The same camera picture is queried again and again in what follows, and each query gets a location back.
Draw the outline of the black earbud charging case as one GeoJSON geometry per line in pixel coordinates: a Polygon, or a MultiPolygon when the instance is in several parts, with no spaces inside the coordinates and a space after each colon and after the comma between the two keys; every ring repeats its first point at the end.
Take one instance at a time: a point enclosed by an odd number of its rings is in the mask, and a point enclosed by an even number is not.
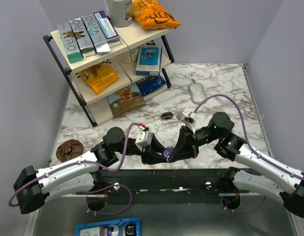
{"type": "Polygon", "coordinates": [[[173,113],[172,112],[162,113],[161,118],[164,119],[164,120],[172,119],[173,118],[173,113]]]}

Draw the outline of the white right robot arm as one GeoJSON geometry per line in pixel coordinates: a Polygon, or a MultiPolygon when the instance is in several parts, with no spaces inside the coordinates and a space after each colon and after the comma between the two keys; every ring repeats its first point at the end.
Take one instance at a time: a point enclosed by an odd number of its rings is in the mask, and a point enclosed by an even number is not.
{"type": "Polygon", "coordinates": [[[179,112],[183,123],[173,151],[165,151],[168,163],[196,158],[199,147],[217,141],[214,150],[223,158],[243,164],[258,172],[253,176],[243,170],[229,168],[221,179],[221,188],[230,193],[235,189],[255,192],[282,203],[296,216],[304,218],[304,172],[287,167],[253,147],[232,132],[234,123],[224,112],[215,113],[207,126],[196,130],[196,115],[179,112]]]}

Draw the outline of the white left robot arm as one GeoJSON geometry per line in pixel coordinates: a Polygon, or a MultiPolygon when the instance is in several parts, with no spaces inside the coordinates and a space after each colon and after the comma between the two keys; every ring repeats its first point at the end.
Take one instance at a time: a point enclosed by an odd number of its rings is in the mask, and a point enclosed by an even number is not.
{"type": "Polygon", "coordinates": [[[119,127],[108,130],[101,143],[90,151],[55,167],[22,169],[16,179],[8,204],[18,207],[21,214],[40,209],[46,201],[71,193],[91,192],[99,194],[104,187],[95,177],[100,170],[117,172],[127,155],[139,155],[143,164],[167,163],[170,151],[160,144],[155,135],[142,124],[132,123],[139,128],[135,139],[119,127]]]}

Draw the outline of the brown cookie bag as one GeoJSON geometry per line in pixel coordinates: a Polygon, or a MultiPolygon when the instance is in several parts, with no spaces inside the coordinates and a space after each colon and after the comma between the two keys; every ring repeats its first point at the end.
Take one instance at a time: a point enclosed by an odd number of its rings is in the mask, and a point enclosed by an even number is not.
{"type": "Polygon", "coordinates": [[[114,118],[146,106],[146,102],[136,83],[131,83],[108,95],[108,102],[114,118]]]}

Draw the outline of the dark blue snack bag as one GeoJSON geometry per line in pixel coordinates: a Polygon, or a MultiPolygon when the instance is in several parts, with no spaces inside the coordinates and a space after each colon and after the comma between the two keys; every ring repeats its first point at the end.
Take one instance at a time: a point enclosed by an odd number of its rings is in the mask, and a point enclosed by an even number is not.
{"type": "Polygon", "coordinates": [[[166,81],[161,76],[145,76],[136,81],[136,85],[142,96],[145,97],[166,85],[166,81]]]}

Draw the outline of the blue plastic tray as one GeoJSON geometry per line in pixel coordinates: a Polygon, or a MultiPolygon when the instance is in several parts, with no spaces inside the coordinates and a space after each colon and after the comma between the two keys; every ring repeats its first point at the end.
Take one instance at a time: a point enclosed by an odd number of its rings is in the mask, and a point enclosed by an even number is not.
{"type": "Polygon", "coordinates": [[[125,218],[75,227],[76,236],[141,236],[139,218],[125,218]]]}

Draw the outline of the brown crumpled wrapper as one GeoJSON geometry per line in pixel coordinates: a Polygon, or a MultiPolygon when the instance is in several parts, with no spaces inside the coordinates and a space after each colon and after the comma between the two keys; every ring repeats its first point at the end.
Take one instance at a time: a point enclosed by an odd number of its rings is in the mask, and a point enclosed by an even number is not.
{"type": "Polygon", "coordinates": [[[80,141],[70,139],[57,148],[56,157],[61,163],[63,163],[82,155],[83,151],[84,146],[80,141]]]}

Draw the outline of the blue razor box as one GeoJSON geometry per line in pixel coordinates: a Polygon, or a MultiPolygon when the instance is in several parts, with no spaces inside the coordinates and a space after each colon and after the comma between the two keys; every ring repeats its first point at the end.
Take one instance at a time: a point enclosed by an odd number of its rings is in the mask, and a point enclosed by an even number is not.
{"type": "Polygon", "coordinates": [[[162,62],[162,46],[141,45],[136,65],[137,76],[159,76],[162,62]]]}

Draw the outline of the orange snack bag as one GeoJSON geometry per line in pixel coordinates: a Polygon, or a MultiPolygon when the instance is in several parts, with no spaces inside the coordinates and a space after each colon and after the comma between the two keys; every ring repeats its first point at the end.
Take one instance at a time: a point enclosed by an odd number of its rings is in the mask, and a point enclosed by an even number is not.
{"type": "Polygon", "coordinates": [[[111,66],[102,63],[79,71],[78,75],[97,95],[119,79],[117,72],[111,66]]]}

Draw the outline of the white cup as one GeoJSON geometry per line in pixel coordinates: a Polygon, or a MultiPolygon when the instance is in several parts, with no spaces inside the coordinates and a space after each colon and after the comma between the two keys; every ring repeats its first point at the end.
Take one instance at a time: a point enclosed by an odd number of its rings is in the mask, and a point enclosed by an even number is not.
{"type": "Polygon", "coordinates": [[[119,61],[124,64],[131,64],[137,61],[139,54],[139,47],[130,49],[118,56],[119,61]]]}

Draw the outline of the teal RO box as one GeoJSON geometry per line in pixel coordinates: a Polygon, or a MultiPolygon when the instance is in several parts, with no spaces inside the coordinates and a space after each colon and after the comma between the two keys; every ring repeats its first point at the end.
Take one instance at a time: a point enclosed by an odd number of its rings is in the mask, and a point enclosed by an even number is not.
{"type": "Polygon", "coordinates": [[[70,23],[67,22],[64,24],[59,24],[57,25],[57,29],[69,62],[75,63],[83,60],[83,56],[80,52],[77,40],[74,37],[70,23]]]}

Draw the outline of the purple white box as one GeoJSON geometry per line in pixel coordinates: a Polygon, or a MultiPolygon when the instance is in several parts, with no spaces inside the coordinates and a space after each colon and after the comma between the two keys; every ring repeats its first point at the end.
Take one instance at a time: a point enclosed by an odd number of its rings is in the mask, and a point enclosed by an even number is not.
{"type": "Polygon", "coordinates": [[[102,33],[104,34],[108,45],[111,48],[120,45],[120,37],[112,26],[105,11],[101,10],[98,12],[94,12],[93,15],[95,16],[99,26],[101,27],[102,33]]]}

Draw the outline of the orange chips bag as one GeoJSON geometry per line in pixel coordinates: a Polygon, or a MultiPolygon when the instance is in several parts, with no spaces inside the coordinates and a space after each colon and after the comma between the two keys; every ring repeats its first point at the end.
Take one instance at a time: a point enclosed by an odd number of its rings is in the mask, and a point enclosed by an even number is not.
{"type": "Polygon", "coordinates": [[[133,0],[133,16],[143,30],[173,29],[179,21],[157,0],[133,0]]]}

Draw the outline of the grey printed mug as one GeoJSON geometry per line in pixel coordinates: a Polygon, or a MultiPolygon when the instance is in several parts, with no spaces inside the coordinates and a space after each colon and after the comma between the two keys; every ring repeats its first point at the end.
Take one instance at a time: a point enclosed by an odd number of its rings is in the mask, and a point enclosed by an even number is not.
{"type": "Polygon", "coordinates": [[[122,28],[133,22],[132,0],[105,0],[107,16],[114,27],[122,28]]]}

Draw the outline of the black frame wooden shelf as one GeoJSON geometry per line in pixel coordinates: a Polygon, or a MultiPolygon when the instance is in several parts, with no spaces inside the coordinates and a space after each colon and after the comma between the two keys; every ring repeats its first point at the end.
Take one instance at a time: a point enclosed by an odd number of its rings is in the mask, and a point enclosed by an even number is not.
{"type": "Polygon", "coordinates": [[[63,67],[51,46],[51,41],[54,41],[63,57],[67,57],[59,32],[55,30],[50,35],[45,35],[43,39],[91,125],[96,127],[114,117],[108,96],[120,95],[117,101],[122,104],[133,102],[136,94],[130,91],[130,85],[142,79],[142,76],[136,74],[136,63],[126,64],[120,61],[122,53],[134,51],[139,46],[160,37],[164,44],[161,72],[166,84],[144,99],[148,100],[170,88],[171,83],[165,68],[174,62],[174,57],[166,34],[173,31],[173,29],[142,29],[137,22],[134,22],[127,27],[116,29],[120,37],[120,45],[113,47],[108,54],[86,57],[82,61],[69,63],[67,68],[63,67]]]}

